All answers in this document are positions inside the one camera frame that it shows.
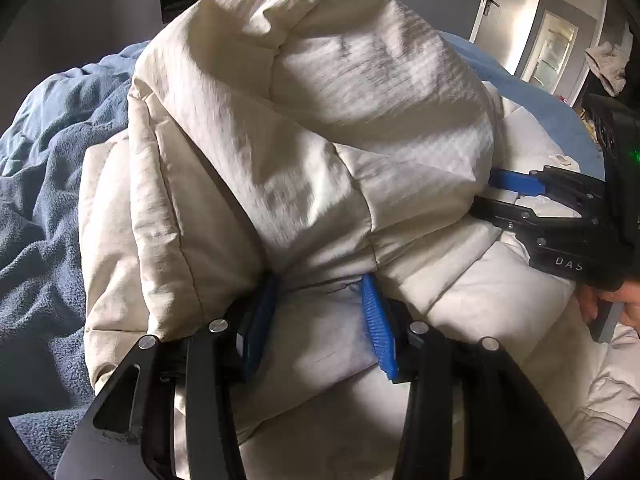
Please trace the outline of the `blue fleece blanket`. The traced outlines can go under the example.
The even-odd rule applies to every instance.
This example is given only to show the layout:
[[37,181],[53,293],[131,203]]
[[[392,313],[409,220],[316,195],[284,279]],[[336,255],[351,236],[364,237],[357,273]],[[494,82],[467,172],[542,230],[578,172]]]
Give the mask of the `blue fleece blanket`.
[[[468,40],[441,34],[480,79],[532,112],[583,172],[603,178],[601,153],[574,112],[516,82]],[[82,159],[126,127],[130,77],[148,42],[49,76],[1,137],[1,418],[47,474],[93,397],[82,348]],[[601,366],[597,356],[589,369],[592,341],[575,314],[563,313],[523,366],[563,426],[582,409]]]

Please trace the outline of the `white bedroom door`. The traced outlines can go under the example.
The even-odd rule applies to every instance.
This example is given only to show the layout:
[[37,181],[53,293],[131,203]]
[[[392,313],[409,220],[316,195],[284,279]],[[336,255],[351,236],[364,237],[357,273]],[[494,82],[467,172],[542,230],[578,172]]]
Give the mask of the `white bedroom door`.
[[470,41],[514,75],[539,0],[480,0]]

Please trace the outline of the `cream puffer hooded jacket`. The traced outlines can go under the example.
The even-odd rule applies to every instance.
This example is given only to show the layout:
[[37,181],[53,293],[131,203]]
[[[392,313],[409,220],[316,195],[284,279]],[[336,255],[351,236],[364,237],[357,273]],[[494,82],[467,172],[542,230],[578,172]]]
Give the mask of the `cream puffer hooded jacket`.
[[638,335],[594,342],[573,284],[469,208],[491,168],[594,176],[599,153],[569,107],[472,52],[396,0],[201,0],[167,25],[127,125],[82,165],[93,388],[141,336],[188,336],[273,270],[266,354],[233,396],[248,476],[387,478],[408,390],[364,327],[374,272],[448,336],[500,340],[595,471],[638,410]]

